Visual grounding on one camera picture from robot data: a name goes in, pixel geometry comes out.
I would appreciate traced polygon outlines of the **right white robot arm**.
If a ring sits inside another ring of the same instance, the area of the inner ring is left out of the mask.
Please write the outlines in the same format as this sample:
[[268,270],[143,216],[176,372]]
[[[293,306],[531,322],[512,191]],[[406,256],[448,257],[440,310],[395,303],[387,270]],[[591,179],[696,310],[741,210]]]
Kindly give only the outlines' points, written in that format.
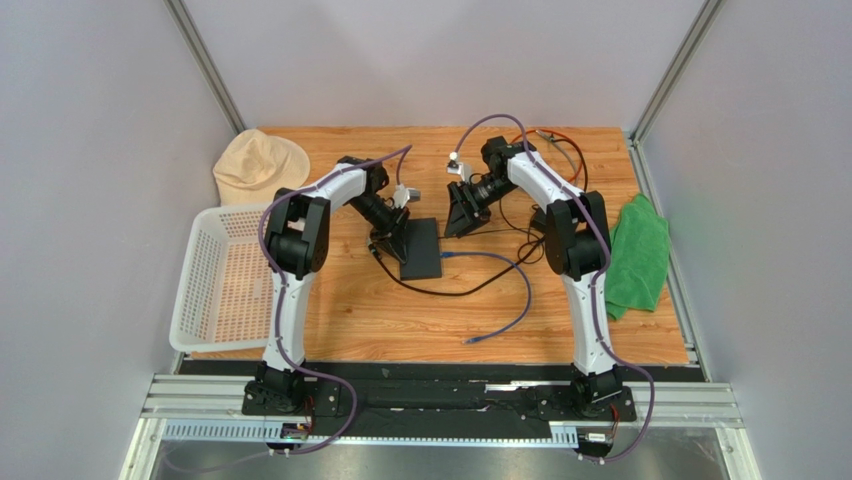
[[603,285],[610,240],[603,197],[571,185],[525,141],[491,138],[481,156],[488,170],[476,181],[458,153],[449,156],[446,170],[456,178],[447,186],[444,233],[456,238],[471,234],[489,222],[491,205],[516,189],[539,206],[545,215],[545,257],[566,290],[574,333],[572,365],[578,375],[570,384],[569,404],[586,418],[607,413],[622,391],[622,380],[608,351]]

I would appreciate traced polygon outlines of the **white plastic basket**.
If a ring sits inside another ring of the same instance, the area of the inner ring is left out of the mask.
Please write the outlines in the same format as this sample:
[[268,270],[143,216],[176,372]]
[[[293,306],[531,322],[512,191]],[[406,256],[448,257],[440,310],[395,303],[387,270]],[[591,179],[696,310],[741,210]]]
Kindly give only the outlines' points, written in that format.
[[265,346],[273,285],[258,226],[266,208],[263,203],[229,205],[196,215],[170,326],[174,350],[210,353]]

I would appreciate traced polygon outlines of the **beige bucket hat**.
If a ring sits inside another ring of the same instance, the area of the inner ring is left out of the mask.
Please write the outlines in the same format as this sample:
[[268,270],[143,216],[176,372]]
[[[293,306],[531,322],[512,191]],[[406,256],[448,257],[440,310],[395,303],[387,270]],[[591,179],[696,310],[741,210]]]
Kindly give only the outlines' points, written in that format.
[[308,179],[310,157],[297,143],[258,129],[238,134],[213,166],[222,206],[270,202],[281,188]]

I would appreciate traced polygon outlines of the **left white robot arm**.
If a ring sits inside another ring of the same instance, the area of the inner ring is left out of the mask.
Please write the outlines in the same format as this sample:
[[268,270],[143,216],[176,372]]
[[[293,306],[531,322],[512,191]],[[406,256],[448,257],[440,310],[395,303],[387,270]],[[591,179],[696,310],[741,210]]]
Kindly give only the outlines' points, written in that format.
[[315,183],[279,189],[262,214],[258,236],[274,293],[267,345],[245,389],[246,410],[295,414],[307,404],[304,326],[312,284],[329,254],[331,216],[337,209],[354,208],[371,226],[369,245],[407,263],[409,210],[403,200],[388,204],[380,196],[389,182],[382,161],[345,156]]

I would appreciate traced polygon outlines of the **black network switch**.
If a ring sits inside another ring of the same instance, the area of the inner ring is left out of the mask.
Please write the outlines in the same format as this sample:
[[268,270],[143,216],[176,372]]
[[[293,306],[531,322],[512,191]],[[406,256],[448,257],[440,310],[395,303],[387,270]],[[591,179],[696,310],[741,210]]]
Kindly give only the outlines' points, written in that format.
[[407,261],[399,267],[403,281],[443,276],[438,223],[434,217],[410,220],[405,230]]

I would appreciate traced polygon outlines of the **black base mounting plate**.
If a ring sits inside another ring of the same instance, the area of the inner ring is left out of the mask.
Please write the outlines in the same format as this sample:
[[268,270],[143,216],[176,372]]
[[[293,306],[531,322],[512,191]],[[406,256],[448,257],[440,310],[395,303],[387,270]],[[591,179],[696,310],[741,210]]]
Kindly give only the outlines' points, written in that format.
[[295,414],[244,408],[255,362],[190,360],[178,372],[236,378],[238,413],[280,419],[279,439],[301,429],[303,420],[315,436],[542,439],[555,421],[637,420],[639,389],[646,383],[643,375],[618,368],[622,391],[609,412],[586,418],[569,404],[578,373],[568,365],[311,362],[307,367],[323,376],[305,377],[307,404]]

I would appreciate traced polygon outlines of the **green cloth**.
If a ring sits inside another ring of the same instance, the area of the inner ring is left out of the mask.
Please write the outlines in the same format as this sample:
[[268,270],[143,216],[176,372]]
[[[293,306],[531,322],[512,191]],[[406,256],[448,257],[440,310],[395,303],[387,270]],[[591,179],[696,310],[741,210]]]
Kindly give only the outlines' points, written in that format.
[[647,196],[638,194],[621,209],[611,239],[605,281],[607,316],[619,320],[630,310],[655,311],[669,269],[668,221],[657,214]]

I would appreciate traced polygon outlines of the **aluminium front rail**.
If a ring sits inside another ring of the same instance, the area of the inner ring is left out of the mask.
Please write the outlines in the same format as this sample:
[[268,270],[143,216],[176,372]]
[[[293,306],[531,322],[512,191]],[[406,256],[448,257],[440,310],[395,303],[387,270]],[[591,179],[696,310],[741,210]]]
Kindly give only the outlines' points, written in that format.
[[625,438],[632,456],[656,434],[690,429],[710,432],[731,478],[760,475],[732,388],[721,383],[628,382],[592,417],[568,408],[563,381],[431,379],[425,402],[411,405],[367,394],[352,401],[343,387],[309,381],[315,405],[287,414],[251,407],[246,385],[236,376],[156,375],[121,477],[150,477],[166,441],[553,448],[580,456],[586,444]]

